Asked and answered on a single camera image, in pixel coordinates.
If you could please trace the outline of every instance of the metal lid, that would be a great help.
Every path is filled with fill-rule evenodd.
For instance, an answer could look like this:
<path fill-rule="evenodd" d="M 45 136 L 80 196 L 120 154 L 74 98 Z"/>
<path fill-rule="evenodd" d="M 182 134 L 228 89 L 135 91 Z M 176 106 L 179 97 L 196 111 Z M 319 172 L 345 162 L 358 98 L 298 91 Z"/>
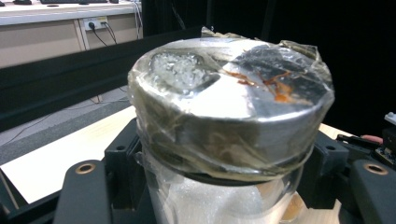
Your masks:
<path fill-rule="evenodd" d="M 312 46 L 235 38 L 173 42 L 134 65 L 144 147 L 187 173 L 265 181 L 299 167 L 333 102 Z"/>

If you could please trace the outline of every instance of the electrical outlet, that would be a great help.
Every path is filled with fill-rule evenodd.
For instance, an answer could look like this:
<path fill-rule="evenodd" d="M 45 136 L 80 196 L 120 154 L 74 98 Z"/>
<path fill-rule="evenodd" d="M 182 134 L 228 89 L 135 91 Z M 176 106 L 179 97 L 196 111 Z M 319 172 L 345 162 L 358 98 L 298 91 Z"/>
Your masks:
<path fill-rule="evenodd" d="M 86 31 L 91 30 L 91 27 L 88 25 L 90 22 L 95 24 L 95 30 L 105 29 L 105 22 L 107 22 L 107 17 L 92 17 L 92 18 L 85 18 L 84 20 L 84 27 Z"/>

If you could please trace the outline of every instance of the gray floor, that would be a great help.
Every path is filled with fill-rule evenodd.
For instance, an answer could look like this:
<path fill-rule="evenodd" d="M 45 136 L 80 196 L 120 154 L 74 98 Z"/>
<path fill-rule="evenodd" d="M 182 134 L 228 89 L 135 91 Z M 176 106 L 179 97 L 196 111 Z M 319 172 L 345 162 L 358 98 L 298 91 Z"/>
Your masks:
<path fill-rule="evenodd" d="M 87 99 L 0 133 L 0 165 L 130 106 L 125 90 L 121 87 L 101 94 L 99 104 Z"/>

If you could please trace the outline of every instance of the shiny metal surface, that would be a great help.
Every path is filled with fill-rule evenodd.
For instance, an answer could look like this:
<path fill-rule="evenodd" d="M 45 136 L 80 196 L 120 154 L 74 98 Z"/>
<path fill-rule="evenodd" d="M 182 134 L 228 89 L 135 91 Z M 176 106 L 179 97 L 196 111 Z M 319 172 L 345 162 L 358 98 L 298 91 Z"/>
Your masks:
<path fill-rule="evenodd" d="M 145 54 L 128 80 L 139 135 L 158 160 L 242 181 L 301 166 L 334 99 L 316 48 L 286 41 L 177 41 Z"/>

